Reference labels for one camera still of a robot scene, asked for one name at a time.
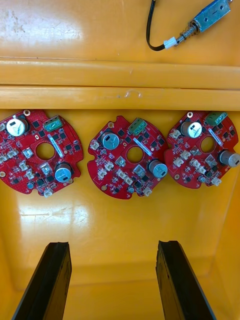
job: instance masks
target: electrolytic capacitor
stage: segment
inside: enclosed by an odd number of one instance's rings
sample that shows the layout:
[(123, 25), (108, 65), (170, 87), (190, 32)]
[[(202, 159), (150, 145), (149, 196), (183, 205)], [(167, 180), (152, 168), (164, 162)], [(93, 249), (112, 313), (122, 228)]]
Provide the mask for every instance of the electrolytic capacitor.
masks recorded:
[(238, 153), (225, 150), (220, 154), (219, 160), (222, 164), (234, 168), (240, 164), (240, 155)]
[(58, 182), (66, 183), (71, 179), (72, 170), (70, 165), (66, 163), (59, 164), (55, 169), (55, 179)]
[(168, 173), (168, 167), (159, 160), (153, 160), (148, 165), (148, 170), (154, 175), (155, 178), (163, 178)]
[(202, 129), (202, 125), (198, 122), (185, 121), (181, 125), (181, 134), (195, 139), (200, 136)]
[(105, 132), (101, 136), (101, 142), (105, 149), (114, 150), (119, 146), (119, 137), (112, 132)]
[(7, 132), (14, 137), (22, 136), (29, 128), (28, 122), (23, 118), (13, 118), (6, 124)]

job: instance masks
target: black bar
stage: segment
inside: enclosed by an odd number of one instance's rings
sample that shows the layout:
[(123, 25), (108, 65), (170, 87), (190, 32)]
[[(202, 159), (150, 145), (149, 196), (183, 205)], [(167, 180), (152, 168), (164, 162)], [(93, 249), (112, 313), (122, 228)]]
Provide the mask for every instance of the black bar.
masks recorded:
[(62, 320), (72, 273), (69, 244), (50, 243), (12, 320)]
[(216, 320), (182, 246), (159, 241), (156, 260), (165, 320)]

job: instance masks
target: yellow plastic surface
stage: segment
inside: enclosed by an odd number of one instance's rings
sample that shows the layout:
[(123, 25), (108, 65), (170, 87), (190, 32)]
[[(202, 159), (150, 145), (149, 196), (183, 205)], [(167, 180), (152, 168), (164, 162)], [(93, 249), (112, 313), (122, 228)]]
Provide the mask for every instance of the yellow plastic surface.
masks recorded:
[[(199, 190), (168, 175), (150, 197), (129, 201), (104, 195), (87, 171), (90, 140), (117, 115), (166, 136), (188, 110), (226, 110), (240, 133), (240, 2), (163, 52), (146, 44), (150, 2), (0, 0), (0, 119), (18, 109), (60, 114), (84, 149), (81, 177), (52, 197), (0, 183), (0, 319), (13, 315), (46, 245), (68, 241), (65, 320), (163, 320), (159, 240), (181, 243), (217, 319), (240, 318), (238, 168)], [(158, 1), (151, 42), (177, 36), (208, 3)]]

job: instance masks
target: red circuit board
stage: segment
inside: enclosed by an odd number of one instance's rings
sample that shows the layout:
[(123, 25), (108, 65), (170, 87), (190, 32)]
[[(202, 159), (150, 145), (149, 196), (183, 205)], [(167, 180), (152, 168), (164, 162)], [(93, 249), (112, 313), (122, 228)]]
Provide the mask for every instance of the red circuit board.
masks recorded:
[[(132, 191), (137, 192), (137, 195), (142, 197), (145, 195), (144, 191), (146, 188), (152, 192), (152, 189), (160, 182), (160, 179), (154, 177), (147, 169), (147, 165), (153, 159), (158, 159), (163, 163), (164, 151), (168, 148), (168, 144), (162, 133), (154, 125), (147, 121), (145, 122), (147, 124), (145, 129), (140, 134), (133, 135), (128, 130), (131, 123), (120, 115), (116, 118), (116, 122), (107, 123), (90, 142), (88, 152), (95, 156), (95, 159), (88, 162), (87, 168), (92, 181), (105, 194), (117, 199), (127, 200), (132, 197), (132, 192), (129, 192), (128, 188), (133, 187), (134, 191)], [(116, 149), (108, 150), (104, 148), (101, 136), (105, 132), (112, 132), (118, 135), (119, 145)], [(132, 163), (127, 158), (127, 153), (132, 147), (140, 146), (134, 139), (140, 141), (143, 151), (143, 157), (138, 163)], [(125, 161), (124, 166), (120, 166), (117, 163), (120, 157)], [(106, 175), (103, 179), (100, 179), (99, 172), (105, 169), (107, 163), (111, 163), (113, 168), (110, 171), (106, 170)], [(145, 170), (143, 178), (140, 178), (134, 172), (137, 165), (140, 165)], [(132, 180), (130, 185), (118, 176), (117, 172), (119, 169)]]
[[(50, 194), (47, 193), (51, 195), (72, 183), (75, 177), (80, 177), (81, 172), (77, 163), (83, 159), (83, 148), (74, 129), (62, 117), (59, 116), (62, 127), (48, 132), (43, 123), (49, 118), (43, 110), (27, 110), (27, 114), (28, 116), (24, 116), (24, 112), (21, 111), (0, 122), (0, 125), (5, 126), (9, 120), (20, 117), (28, 122), (29, 128), (27, 132), (17, 137), (10, 135), (6, 129), (0, 131), (0, 155), (7, 155), (11, 150), (17, 151), (16, 156), (8, 158), (0, 164), (0, 177), (6, 185), (23, 194), (32, 192), (32, 189), (27, 187), (31, 181), (34, 183), (33, 189), (37, 189), (40, 196), (45, 195), (45, 191), (50, 191)], [(50, 137), (52, 140), (54, 139), (55, 146), (51, 143)], [(54, 155), (49, 160), (42, 160), (37, 155), (37, 147), (42, 143), (48, 143), (54, 147)], [(33, 154), (26, 158), (23, 151), (28, 148)], [(62, 156), (59, 155), (56, 148), (61, 150)], [(22, 171), (19, 164), (24, 161), (28, 169)], [(49, 169), (47, 175), (40, 168), (46, 163)], [(61, 183), (55, 179), (55, 168), (62, 163), (69, 164), (71, 167), (71, 179), (68, 183)], [(30, 180), (26, 176), (28, 170), (32, 170), (34, 176)]]
[[(219, 162), (218, 156), (223, 150), (234, 152), (234, 146), (239, 141), (238, 134), (228, 116), (221, 124), (213, 126), (208, 125), (205, 121), (209, 112), (194, 111), (189, 113), (193, 114), (191, 119), (189, 119), (188, 114), (186, 114), (168, 133), (167, 142), (171, 144), (171, 149), (168, 149), (164, 154), (165, 164), (167, 165), (168, 173), (180, 185), (191, 189), (198, 189), (202, 184), (198, 178), (199, 176), (204, 176), (206, 180), (204, 183), (208, 187), (211, 187), (213, 186), (211, 181), (214, 178), (221, 179), (221, 177), (230, 170), (230, 166), (222, 165)], [(181, 134), (176, 139), (170, 136), (174, 130), (181, 131), (180, 128), (184, 121), (199, 122), (202, 125), (201, 135), (198, 138), (190, 138)], [(201, 149), (202, 141), (206, 137), (213, 137), (215, 142), (213, 151), (209, 153), (205, 153)], [(188, 159), (181, 158), (181, 154), (184, 151), (190, 153)], [(176, 159), (182, 159), (184, 163), (181, 164), (180, 167), (177, 167), (174, 164)], [(192, 161), (194, 160), (197, 160), (200, 165), (204, 167), (206, 170), (205, 174), (201, 174), (198, 169), (192, 165)]]

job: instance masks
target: wire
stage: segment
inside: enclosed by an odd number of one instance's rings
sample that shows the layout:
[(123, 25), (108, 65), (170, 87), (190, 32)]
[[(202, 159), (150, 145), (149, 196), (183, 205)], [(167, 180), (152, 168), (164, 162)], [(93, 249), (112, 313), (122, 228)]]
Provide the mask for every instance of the wire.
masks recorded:
[(154, 14), (154, 8), (155, 8), (156, 0), (151, 0), (151, 7), (147, 19), (147, 24), (146, 24), (146, 42), (149, 46), (150, 49), (154, 51), (161, 51), (165, 49), (165, 45), (161, 44), (159, 46), (152, 46), (150, 44), (150, 32), (151, 32), (151, 24), (152, 24), (152, 19), (153, 19), (153, 14)]

